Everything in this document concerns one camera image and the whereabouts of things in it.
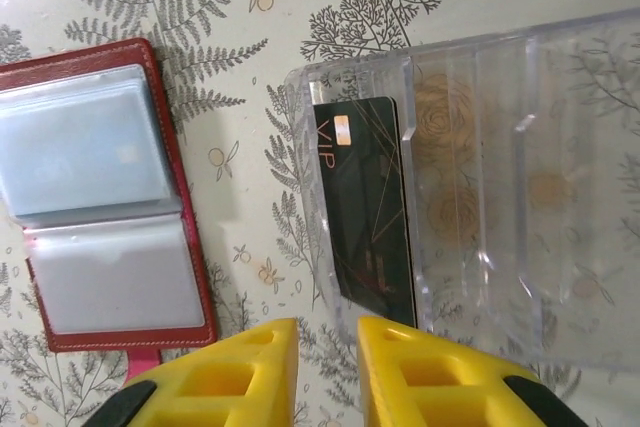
red leather card holder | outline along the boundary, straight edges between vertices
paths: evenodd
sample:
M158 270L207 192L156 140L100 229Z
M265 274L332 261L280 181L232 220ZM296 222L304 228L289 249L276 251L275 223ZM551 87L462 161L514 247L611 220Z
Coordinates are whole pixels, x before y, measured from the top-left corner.
M0 188L49 348L197 347L215 316L151 45L0 66Z

gray leaf pattern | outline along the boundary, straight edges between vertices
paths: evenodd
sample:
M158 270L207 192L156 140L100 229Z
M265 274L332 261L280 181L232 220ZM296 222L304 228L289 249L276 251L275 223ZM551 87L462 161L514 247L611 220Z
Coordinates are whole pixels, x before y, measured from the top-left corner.
M71 20L64 32L68 39L87 45L146 36L162 61L163 80L178 133L195 117L223 107L243 104L245 99L226 95L202 84L249 60L267 44L262 39L250 46L227 49L203 45L213 33L212 17L226 18L230 0L79 0L92 7L97 17ZM146 31L143 26L151 25Z

